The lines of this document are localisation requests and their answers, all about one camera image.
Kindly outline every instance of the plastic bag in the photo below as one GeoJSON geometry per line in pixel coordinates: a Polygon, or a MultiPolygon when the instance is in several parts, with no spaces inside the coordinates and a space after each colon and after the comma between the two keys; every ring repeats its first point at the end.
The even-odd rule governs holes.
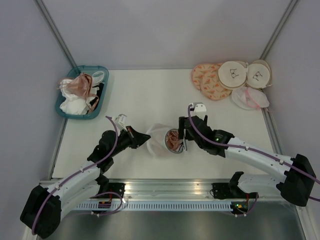
{"type": "Polygon", "coordinates": [[[160,123],[154,124],[146,134],[151,136],[146,142],[148,151],[154,157],[168,153],[179,154],[183,151],[183,141],[178,139],[178,130],[160,123]]]}

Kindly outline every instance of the black bracket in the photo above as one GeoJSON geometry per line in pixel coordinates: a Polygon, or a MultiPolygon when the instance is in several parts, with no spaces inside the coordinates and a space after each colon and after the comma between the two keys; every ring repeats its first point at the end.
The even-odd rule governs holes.
{"type": "MultiPolygon", "coordinates": [[[[215,199],[247,199],[247,194],[240,189],[238,191],[231,191],[228,182],[216,182],[212,183],[211,193],[215,199]]],[[[257,193],[249,193],[250,199],[255,199],[257,193]]]]}
{"type": "MultiPolygon", "coordinates": [[[[121,196],[121,198],[125,195],[125,186],[126,184],[122,182],[109,182],[108,192],[115,192],[121,196]]],[[[112,196],[113,199],[118,199],[119,197],[116,195],[112,196]]]]}

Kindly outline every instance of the orange pattern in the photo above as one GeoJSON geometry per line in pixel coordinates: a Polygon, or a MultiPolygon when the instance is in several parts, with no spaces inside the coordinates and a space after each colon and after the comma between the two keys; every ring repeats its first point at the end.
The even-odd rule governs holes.
{"type": "Polygon", "coordinates": [[[218,79],[218,69],[222,63],[202,63],[191,72],[191,79],[198,90],[211,100],[224,99],[230,95],[231,90],[221,86],[218,79]]]}

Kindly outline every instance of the gray wall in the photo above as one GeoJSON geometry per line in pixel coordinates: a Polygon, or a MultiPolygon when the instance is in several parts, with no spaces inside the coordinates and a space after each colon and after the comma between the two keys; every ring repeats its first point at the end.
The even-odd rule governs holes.
{"type": "Polygon", "coordinates": [[[74,60],[193,68],[260,57],[289,0],[44,0],[74,60]]]}
{"type": "Polygon", "coordinates": [[[0,239],[19,240],[62,124],[56,84],[71,67],[32,0],[1,1],[0,33],[0,239]]]}
{"type": "MultiPolygon", "coordinates": [[[[274,84],[266,93],[283,150],[309,158],[320,177],[320,1],[302,0],[267,61],[274,84]]],[[[320,187],[312,196],[320,198],[320,187]]],[[[308,203],[320,226],[320,204],[308,203]]]]}

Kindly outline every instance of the metal floor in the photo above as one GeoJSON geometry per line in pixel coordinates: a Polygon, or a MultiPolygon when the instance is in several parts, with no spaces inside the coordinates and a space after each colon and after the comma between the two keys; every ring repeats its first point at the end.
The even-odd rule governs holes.
{"type": "Polygon", "coordinates": [[[246,217],[223,212],[122,211],[67,216],[47,240],[305,240],[296,208],[259,202],[246,217]]]}

